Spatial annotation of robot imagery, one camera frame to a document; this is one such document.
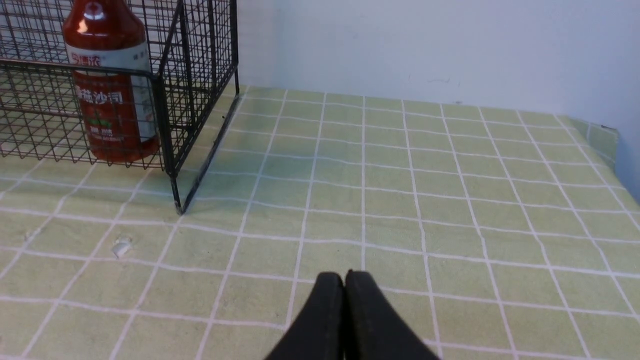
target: metal grid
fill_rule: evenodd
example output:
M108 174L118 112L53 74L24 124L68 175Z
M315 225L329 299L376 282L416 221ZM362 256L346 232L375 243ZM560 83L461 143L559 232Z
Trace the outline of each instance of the metal grid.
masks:
M159 167L175 182L211 110L234 75L236 95L239 93L236 2L129 0L128 4L145 24L152 73L104 71L146 78L153 94L156 133L161 143L158 150L147 154L145 149L136 149L148 155L142 160L97 158L92 153L95 146L85 136L77 100L79 87L74 86L72 77L75 70L90 68L68 64L61 32L72 1L7 0L0 3L2 156ZM226 119L206 161L215 152L230 116Z

